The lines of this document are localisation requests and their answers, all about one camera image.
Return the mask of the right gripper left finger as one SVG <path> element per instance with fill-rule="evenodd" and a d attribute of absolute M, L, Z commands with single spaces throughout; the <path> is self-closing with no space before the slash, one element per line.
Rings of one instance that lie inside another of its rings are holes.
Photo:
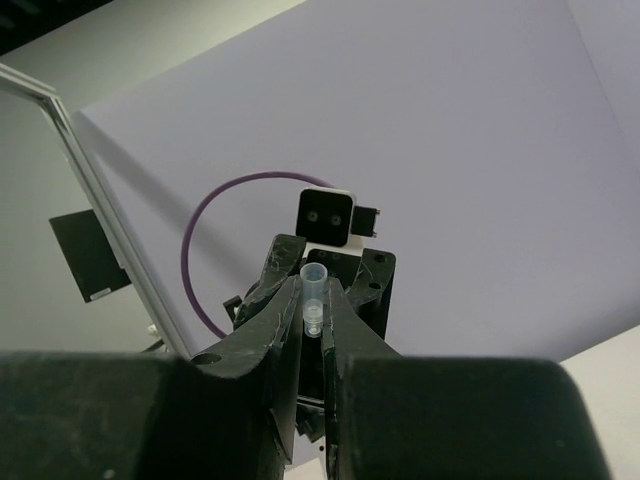
<path fill-rule="evenodd" d="M 279 479 L 293 454 L 301 283 L 192 360 L 5 352 L 5 479 Z"/>

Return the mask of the clear pen cap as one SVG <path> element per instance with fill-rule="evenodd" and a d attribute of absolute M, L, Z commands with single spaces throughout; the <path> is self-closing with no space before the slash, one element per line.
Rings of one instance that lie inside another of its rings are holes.
<path fill-rule="evenodd" d="M 310 338 L 322 334 L 327 268 L 320 263 L 306 263 L 300 270 L 302 280 L 301 311 L 304 332 Z"/>

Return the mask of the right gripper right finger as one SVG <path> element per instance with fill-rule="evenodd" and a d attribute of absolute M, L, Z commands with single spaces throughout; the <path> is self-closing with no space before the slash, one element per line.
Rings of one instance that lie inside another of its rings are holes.
<path fill-rule="evenodd" d="M 332 479 L 607 479 L 581 393 L 542 359 L 408 357 L 327 285 L 322 336 Z"/>

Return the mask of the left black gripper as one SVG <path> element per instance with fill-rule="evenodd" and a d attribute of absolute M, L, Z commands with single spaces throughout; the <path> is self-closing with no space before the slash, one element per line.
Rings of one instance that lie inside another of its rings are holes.
<path fill-rule="evenodd" d="M 322 333 L 336 330 L 351 350 L 388 350 L 385 341 L 396 257 L 364 249 L 359 256 L 314 248 L 297 236 L 274 237 L 256 287 L 234 316 L 236 350 L 281 350 L 288 345 L 322 348 Z M 309 258 L 323 265 L 320 289 L 323 315 L 316 334 L 307 334 L 303 319 L 304 278 L 300 269 Z"/>

